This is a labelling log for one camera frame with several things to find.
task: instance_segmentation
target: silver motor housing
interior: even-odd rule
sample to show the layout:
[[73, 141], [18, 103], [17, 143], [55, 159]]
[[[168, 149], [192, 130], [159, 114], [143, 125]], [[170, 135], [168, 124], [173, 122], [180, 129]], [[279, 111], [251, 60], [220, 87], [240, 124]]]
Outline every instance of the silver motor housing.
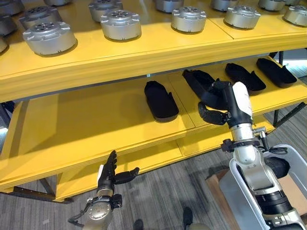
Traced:
[[281, 11], [286, 0], [259, 0], [258, 5], [267, 11]]
[[235, 7], [238, 4], [238, 0], [211, 0], [211, 8], [218, 11], [227, 11], [228, 7]]
[[88, 5], [92, 19], [95, 22], [101, 21], [101, 16], [116, 10], [122, 10], [123, 4], [120, 0], [94, 0]]
[[72, 48], [77, 40], [68, 24], [64, 22], [41, 23], [23, 34], [24, 40], [39, 55], [54, 55]]
[[8, 44], [5, 42], [3, 37], [0, 36], [0, 55], [8, 47]]
[[166, 13], [183, 6], [183, 0], [155, 0], [155, 8]]
[[307, 26], [307, 7], [290, 6], [283, 19], [294, 25]]
[[40, 23], [62, 22], [57, 8], [50, 6], [37, 6], [27, 10], [23, 17], [19, 18], [25, 30]]
[[112, 11], [103, 15], [101, 27], [104, 35], [114, 40], [128, 40], [142, 34], [139, 15], [125, 10]]
[[0, 35], [6, 36], [17, 30], [17, 25], [10, 15], [0, 14]]
[[21, 0], [0, 0], [0, 13], [14, 15], [24, 11]]
[[183, 32], [199, 32], [205, 26], [206, 12], [187, 6], [174, 9], [171, 26]]
[[228, 8], [224, 22], [237, 28], [252, 29], [256, 26], [260, 16], [252, 7], [235, 6], [234, 8]]
[[44, 3], [48, 6], [63, 6], [70, 2], [71, 0], [44, 0]]

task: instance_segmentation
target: yellow shelving unit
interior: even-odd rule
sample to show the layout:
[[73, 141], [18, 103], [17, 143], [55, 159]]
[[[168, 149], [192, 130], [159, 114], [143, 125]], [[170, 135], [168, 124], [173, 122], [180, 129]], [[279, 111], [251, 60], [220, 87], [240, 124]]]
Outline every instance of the yellow shelving unit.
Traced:
[[[254, 121], [254, 127], [266, 127], [268, 133], [274, 130], [274, 127], [261, 115], [255, 117]], [[135, 167], [139, 167], [140, 173], [145, 173], [188, 157], [217, 149], [222, 141], [227, 138], [231, 138], [231, 133], [227, 125], [225, 125], [189, 135], [176, 141], [142, 149], [118, 157], [116, 172], [130, 171]], [[60, 202], [67, 197], [97, 188], [97, 172], [99, 165], [104, 163], [105, 161], [101, 161], [58, 174], [55, 201]]]
[[[74, 0], [59, 7], [71, 25], [78, 46], [57, 57], [34, 54], [19, 30], [8, 37], [10, 49], [0, 56], [0, 102], [98, 82], [120, 80], [148, 73], [185, 68], [254, 54], [307, 47], [306, 28], [281, 19], [283, 11], [271, 13], [257, 7], [257, 0], [242, 1], [262, 16], [254, 30], [241, 31], [224, 25], [225, 13], [210, 9], [209, 2], [185, 0], [185, 5], [205, 9], [205, 28], [199, 34], [181, 34], [170, 27], [171, 15], [159, 12], [152, 0], [123, 0], [126, 10], [141, 18], [142, 36], [129, 42], [112, 42], [91, 19], [91, 0]], [[29, 9], [42, 0], [25, 4]]]
[[[256, 60], [236, 63], [249, 71], [255, 70], [266, 84], [261, 94], [251, 97], [251, 103], [255, 123], [270, 131], [272, 126], [263, 117], [257, 117], [283, 106], [307, 102], [307, 86], [297, 80], [289, 88], [276, 87], [257, 69]], [[230, 80], [224, 65], [200, 69], [214, 78]], [[154, 120], [144, 95], [146, 82], [151, 80], [172, 92], [180, 111], [174, 121]], [[198, 102], [181, 71], [21, 102], [13, 113], [0, 155], [0, 190], [59, 174], [57, 200], [63, 200], [93, 188], [93, 184], [84, 184], [78, 191], [73, 187], [67, 190], [66, 184], [70, 184], [69, 178], [75, 182], [87, 178], [87, 168], [91, 167], [88, 165], [105, 161], [112, 150], [118, 152], [126, 168], [139, 164], [145, 172], [218, 148], [223, 139], [230, 138], [228, 128], [204, 122], [197, 111]], [[177, 150], [165, 153], [164, 144], [172, 145], [174, 140], [181, 155]]]
[[[78, 46], [65, 55], [34, 54], [23, 41], [23, 29], [17, 22], [19, 30], [7, 38], [10, 49], [0, 56], [0, 102], [307, 47], [307, 29], [282, 20], [286, 8], [263, 11], [257, 7], [258, 0], [240, 1], [262, 14], [256, 28], [249, 31], [225, 25], [225, 13], [212, 10], [208, 1], [185, 0], [185, 5], [207, 12], [205, 28], [198, 34], [173, 30], [171, 15], [155, 10], [152, 0], [123, 0], [124, 9], [137, 12], [142, 24], [142, 36], [129, 42], [112, 42], [103, 36], [100, 24], [91, 19], [90, 1], [74, 0], [58, 8], [78, 40]], [[43, 0], [31, 0], [25, 6], [42, 4]], [[236, 63], [255, 70], [267, 85], [251, 102], [255, 124], [270, 132], [273, 127], [261, 114], [307, 102], [307, 87], [300, 80], [287, 89], [276, 87], [258, 70], [256, 60]], [[200, 69], [214, 78], [229, 80], [224, 68], [225, 64], [218, 64]], [[0, 155], [0, 191], [10, 193], [14, 186], [57, 174], [56, 201], [63, 201], [95, 188], [98, 165], [114, 149], [118, 171], [139, 166], [143, 173], [218, 148], [223, 139], [230, 138], [228, 128], [199, 117], [199, 99], [181, 74], [160, 74], [20, 102]], [[172, 92], [180, 111], [174, 121], [161, 124], [153, 119], [143, 91], [151, 80]]]
[[[281, 89], [276, 87], [270, 79], [268, 79], [260, 69], [258, 69], [256, 62], [258, 57], [248, 58], [244, 60], [234, 61], [234, 63], [243, 66], [249, 72], [253, 70], [257, 76], [265, 83], [266, 89], [264, 89], [260, 94], [256, 96], [250, 96], [250, 101], [252, 103], [253, 114], [255, 116], [275, 110], [280, 109], [291, 104], [307, 102], [306, 93], [307, 86], [298, 80], [290, 88]], [[225, 72], [225, 67], [227, 63], [209, 65], [205, 67], [198, 68], [204, 72], [209, 73], [214, 79], [219, 78], [222, 81], [231, 81]], [[206, 125], [207, 123], [202, 120], [198, 113], [199, 101], [196, 94], [186, 83], [183, 77], [178, 77], [178, 72], [168, 74], [168, 78], [174, 87], [177, 95], [180, 98], [183, 106], [185, 107], [187, 113], [191, 117], [194, 125], [200, 127]]]

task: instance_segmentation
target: robotic hand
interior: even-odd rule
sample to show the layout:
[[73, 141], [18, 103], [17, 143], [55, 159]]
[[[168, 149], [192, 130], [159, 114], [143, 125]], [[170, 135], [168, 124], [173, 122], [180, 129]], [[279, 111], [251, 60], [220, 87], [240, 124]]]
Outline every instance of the robotic hand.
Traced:
[[305, 225], [284, 194], [274, 172], [263, 159], [258, 148], [260, 142], [255, 138], [260, 134], [264, 149], [268, 151], [265, 128], [252, 129], [252, 109], [245, 85], [241, 82], [233, 86], [227, 81], [216, 81], [212, 87], [222, 92], [227, 105], [227, 112], [208, 110], [204, 103], [199, 103], [199, 113], [204, 121], [216, 125], [227, 122], [233, 141], [224, 140], [222, 150], [233, 152], [237, 165], [254, 195], [262, 216], [272, 230], [306, 230]]
[[[103, 166], [98, 180], [97, 196], [89, 198], [85, 209], [80, 214], [70, 218], [69, 223], [83, 227], [83, 230], [107, 230], [112, 221], [112, 212], [115, 208], [122, 207], [122, 197], [114, 194], [115, 184], [125, 184], [132, 181], [139, 173], [139, 168], [129, 172], [115, 174], [117, 155], [112, 151], [106, 164]], [[87, 212], [88, 221], [85, 225], [78, 223], [77, 219]]]

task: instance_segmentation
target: cable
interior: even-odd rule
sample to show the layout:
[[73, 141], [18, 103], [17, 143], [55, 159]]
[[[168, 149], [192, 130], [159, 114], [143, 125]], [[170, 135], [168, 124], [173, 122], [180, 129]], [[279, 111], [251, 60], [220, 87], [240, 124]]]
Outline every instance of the cable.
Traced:
[[81, 217], [87, 212], [87, 210], [88, 210], [88, 208], [91, 206], [91, 204], [92, 204], [92, 203], [87, 203], [86, 206], [85, 206], [85, 208], [84, 208], [84, 210], [81, 210], [80, 213], [79, 213], [78, 215], [75, 215], [75, 216], [73, 216], [73, 217], [70, 217], [70, 218], [68, 219], [68, 222], [69, 222], [70, 224], [73, 224], [73, 225], [75, 225], [75, 226], [78, 226], [78, 227], [83, 228], [83, 227], [84, 227], [84, 224], [79, 224], [77, 219], [81, 218]]
[[[262, 151], [265, 151], [265, 148], [263, 146], [259, 146], [258, 148], [261, 149]], [[288, 149], [286, 147], [278, 147], [278, 148], [270, 147], [269, 152], [277, 155], [285, 155], [288, 153]]]

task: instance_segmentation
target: black shoe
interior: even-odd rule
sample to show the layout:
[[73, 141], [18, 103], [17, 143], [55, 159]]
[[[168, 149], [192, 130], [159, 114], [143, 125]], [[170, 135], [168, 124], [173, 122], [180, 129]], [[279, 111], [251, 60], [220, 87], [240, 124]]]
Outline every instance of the black shoe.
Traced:
[[193, 223], [193, 212], [189, 207], [185, 207], [183, 210], [183, 225], [184, 229], [187, 228], [188, 225]]
[[133, 230], [144, 230], [144, 224], [141, 219], [137, 219], [133, 224]]

